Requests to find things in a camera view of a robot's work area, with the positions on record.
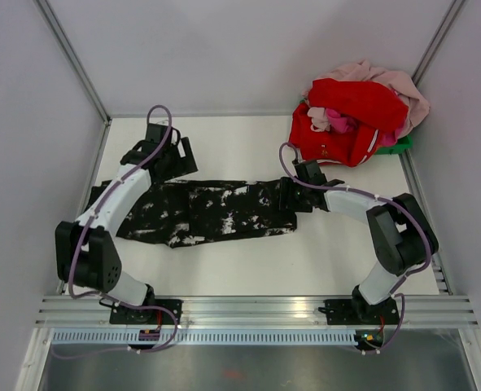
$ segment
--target gray floor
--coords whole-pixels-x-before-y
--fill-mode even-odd
[[[59,345],[79,354],[101,345]],[[42,390],[473,390],[459,338],[402,332],[380,356],[346,348],[175,346],[156,354],[51,359]]]

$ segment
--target red jacket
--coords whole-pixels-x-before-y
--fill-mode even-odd
[[[315,80],[308,102],[301,103],[293,113],[289,142],[301,150],[305,160],[349,167],[367,161],[375,153],[381,135],[402,126],[409,110],[392,90],[374,81]],[[345,134],[313,132],[307,115],[309,106],[332,108],[351,116],[358,127]]]

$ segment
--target black pants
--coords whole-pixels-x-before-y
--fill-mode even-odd
[[[108,182],[92,187],[93,204]],[[117,236],[171,248],[282,235],[296,215],[279,210],[280,181],[177,181],[153,185],[139,198]]]

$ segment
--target pile of clothes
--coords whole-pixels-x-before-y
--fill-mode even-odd
[[[397,143],[428,115],[430,104],[410,76],[345,64],[313,81],[293,113],[289,142],[305,160],[355,167]]]

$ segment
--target white wall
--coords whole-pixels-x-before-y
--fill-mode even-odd
[[[57,285],[54,229],[74,217],[101,124],[32,0],[0,1],[0,390]]]
[[[369,58],[412,72],[450,0],[52,0],[115,115],[286,113],[311,80]]]
[[[422,80],[431,114],[414,163],[441,251],[481,327],[481,0],[468,2]]]

